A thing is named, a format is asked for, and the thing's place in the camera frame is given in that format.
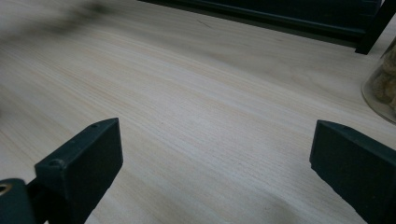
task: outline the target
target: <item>wood grain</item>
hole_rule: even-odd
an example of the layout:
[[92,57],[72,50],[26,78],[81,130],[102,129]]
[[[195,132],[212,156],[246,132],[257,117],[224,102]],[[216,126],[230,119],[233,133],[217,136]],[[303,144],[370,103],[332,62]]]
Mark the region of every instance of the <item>wood grain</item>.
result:
[[109,6],[3,29],[0,179],[31,181],[52,150],[118,117],[124,165],[87,223],[364,223],[308,159],[317,119],[396,148],[396,127],[361,97],[395,20],[364,56],[147,3]]

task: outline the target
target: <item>glass jar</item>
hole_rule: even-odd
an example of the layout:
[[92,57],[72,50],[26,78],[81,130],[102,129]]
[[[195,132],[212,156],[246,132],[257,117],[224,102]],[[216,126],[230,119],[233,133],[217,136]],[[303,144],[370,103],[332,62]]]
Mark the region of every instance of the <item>glass jar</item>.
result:
[[364,100],[378,115],[396,124],[396,39],[363,83],[361,91]]

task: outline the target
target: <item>dark green plastic piece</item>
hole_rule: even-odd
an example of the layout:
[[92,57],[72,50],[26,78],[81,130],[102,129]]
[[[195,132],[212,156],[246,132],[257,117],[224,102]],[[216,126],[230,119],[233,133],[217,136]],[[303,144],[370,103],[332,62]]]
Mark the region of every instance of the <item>dark green plastic piece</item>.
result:
[[0,181],[0,224],[83,224],[122,161],[119,120],[90,125],[37,163],[27,186]]
[[396,151],[347,126],[319,120],[312,169],[369,224],[396,223]]

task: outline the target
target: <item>light wood surface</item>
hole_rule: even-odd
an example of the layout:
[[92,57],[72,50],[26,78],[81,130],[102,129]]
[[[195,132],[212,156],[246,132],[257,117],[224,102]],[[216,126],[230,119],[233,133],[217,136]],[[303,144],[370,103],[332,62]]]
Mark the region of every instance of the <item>light wood surface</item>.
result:
[[361,97],[396,21],[365,56],[168,7],[109,6],[74,21],[47,7],[3,14],[0,179],[31,181],[51,151],[118,117],[124,164],[87,223],[364,223],[308,159],[317,119],[396,148],[396,127]]

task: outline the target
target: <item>wooden table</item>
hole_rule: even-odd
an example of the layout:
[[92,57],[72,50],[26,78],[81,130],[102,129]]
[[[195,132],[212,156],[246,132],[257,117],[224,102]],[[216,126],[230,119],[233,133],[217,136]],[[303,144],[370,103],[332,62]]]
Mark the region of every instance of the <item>wooden table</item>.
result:
[[396,21],[364,56],[147,3],[110,6],[2,38],[0,179],[31,181],[51,151],[118,117],[124,164],[87,223],[364,223],[308,159],[317,119],[396,148],[396,127],[361,97]]

